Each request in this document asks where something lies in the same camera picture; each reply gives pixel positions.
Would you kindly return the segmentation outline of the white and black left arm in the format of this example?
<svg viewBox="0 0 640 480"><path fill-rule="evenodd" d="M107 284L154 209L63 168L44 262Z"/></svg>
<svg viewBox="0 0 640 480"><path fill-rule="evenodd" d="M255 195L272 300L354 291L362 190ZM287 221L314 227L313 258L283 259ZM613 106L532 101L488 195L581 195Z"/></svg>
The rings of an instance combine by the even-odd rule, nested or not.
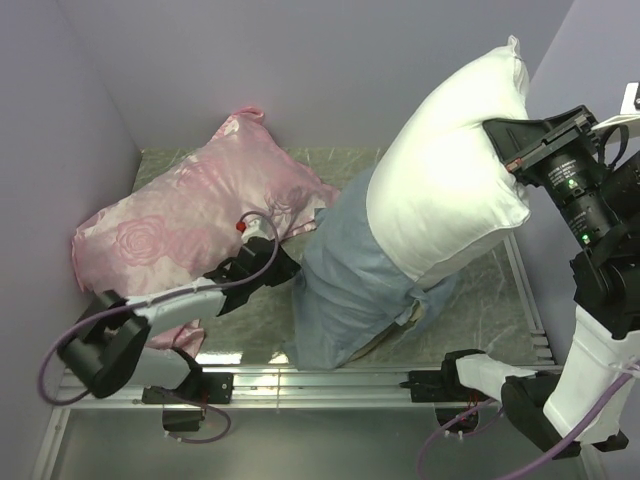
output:
<svg viewBox="0 0 640 480"><path fill-rule="evenodd" d="M226 315L299 269L277 241L255 237L188 285L129 298L114 291L97 295L53 350L95 398L140 385L168 391L179 402L202 400L208 385L193 356L181 347L151 348L149 341L193 320Z"/></svg>

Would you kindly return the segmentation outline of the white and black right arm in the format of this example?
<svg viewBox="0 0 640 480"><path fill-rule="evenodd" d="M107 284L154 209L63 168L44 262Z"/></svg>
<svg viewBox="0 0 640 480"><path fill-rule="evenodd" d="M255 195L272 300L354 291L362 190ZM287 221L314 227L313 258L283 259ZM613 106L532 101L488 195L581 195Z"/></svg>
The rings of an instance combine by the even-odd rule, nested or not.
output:
<svg viewBox="0 0 640 480"><path fill-rule="evenodd" d="M629 140L626 125L600 129L579 106L542 120L483 123L516 180L543 188L579 243L571 261L575 332L563 370L530 372L480 350L449 353L444 394L478 391L499 401L511 424L553 458L585 445L624 449L619 419L639 362L639 158L605 157L609 138Z"/></svg>

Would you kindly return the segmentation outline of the blue-grey pillowcase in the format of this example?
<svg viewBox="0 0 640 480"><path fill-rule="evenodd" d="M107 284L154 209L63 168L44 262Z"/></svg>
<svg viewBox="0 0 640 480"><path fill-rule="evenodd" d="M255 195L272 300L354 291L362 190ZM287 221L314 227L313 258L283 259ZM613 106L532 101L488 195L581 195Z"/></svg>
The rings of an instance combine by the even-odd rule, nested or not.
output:
<svg viewBox="0 0 640 480"><path fill-rule="evenodd" d="M317 228L293 280L294 335L284 347L300 370L333 370L397 331L423 332L456 287L457 275L420 287L382 251L366 215L372 174L359 173L332 207L316 214Z"/></svg>

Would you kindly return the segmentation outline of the white pillow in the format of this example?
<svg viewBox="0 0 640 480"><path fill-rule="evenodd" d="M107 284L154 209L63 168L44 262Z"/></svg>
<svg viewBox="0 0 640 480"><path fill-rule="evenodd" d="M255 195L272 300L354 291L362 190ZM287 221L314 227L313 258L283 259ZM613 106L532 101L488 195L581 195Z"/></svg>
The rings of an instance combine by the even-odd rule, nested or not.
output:
<svg viewBox="0 0 640 480"><path fill-rule="evenodd" d="M482 127L527 119L528 88L511 36L433 90L376 166L366 197L372 235L421 287L459 271L529 219L525 188Z"/></svg>

